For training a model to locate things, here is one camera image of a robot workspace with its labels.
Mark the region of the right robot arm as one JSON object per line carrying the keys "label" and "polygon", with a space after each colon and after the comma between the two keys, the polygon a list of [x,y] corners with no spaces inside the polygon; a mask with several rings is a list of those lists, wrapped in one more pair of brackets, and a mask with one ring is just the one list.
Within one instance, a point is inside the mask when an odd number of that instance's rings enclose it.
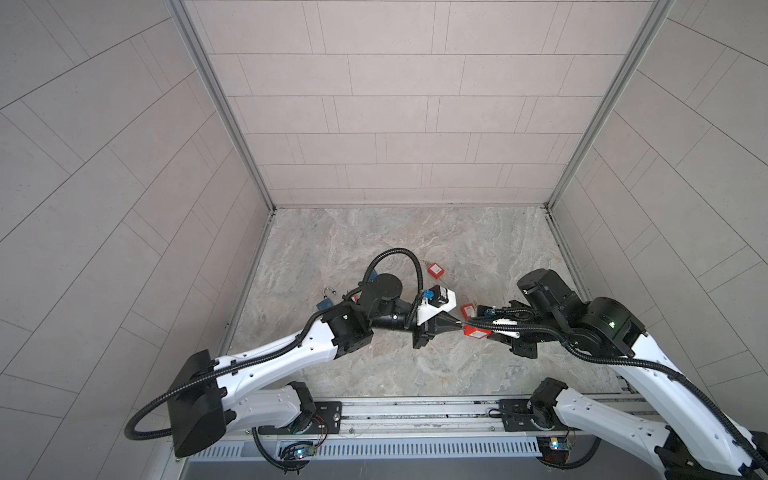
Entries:
{"label": "right robot arm", "polygon": [[547,378],[528,401],[533,425],[551,430],[562,424],[610,442],[666,479],[766,475],[766,433],[750,431],[725,414],[623,304],[607,297],[584,302],[553,270],[534,270],[517,286],[525,304],[480,310],[466,320],[466,334],[482,332],[528,358],[535,357],[538,344],[556,341],[581,361],[615,370],[661,418],[632,416]]}

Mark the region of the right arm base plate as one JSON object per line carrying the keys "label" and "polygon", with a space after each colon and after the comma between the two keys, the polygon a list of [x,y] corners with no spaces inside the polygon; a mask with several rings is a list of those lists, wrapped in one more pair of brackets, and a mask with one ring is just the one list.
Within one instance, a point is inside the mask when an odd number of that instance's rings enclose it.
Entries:
{"label": "right arm base plate", "polygon": [[550,403],[529,399],[502,399],[487,410],[490,418],[501,420],[506,432],[532,432],[534,435],[549,435],[556,432],[579,432],[557,417]]}

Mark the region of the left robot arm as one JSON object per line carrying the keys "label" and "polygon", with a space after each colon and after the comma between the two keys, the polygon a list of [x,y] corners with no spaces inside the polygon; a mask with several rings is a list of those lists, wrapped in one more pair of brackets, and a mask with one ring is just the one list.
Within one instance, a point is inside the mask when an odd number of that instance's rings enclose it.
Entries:
{"label": "left robot arm", "polygon": [[191,355],[168,390],[127,421],[124,435],[132,441],[169,437],[176,457],[184,458],[238,429],[303,431],[317,411],[308,387],[270,384],[362,349],[377,329],[409,333],[413,347],[421,348],[460,329],[460,319],[450,313],[456,305],[448,288],[425,288],[412,251],[388,249],[371,261],[357,287],[314,312],[297,333],[235,355]]}

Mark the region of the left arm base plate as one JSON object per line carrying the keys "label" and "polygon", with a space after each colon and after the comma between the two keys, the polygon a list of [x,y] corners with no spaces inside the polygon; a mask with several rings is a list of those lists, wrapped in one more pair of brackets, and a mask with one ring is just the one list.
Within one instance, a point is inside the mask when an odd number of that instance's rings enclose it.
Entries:
{"label": "left arm base plate", "polygon": [[261,426],[260,435],[320,435],[338,434],[340,431],[343,404],[340,401],[320,401],[315,403],[315,413],[306,425],[295,420],[287,427]]}

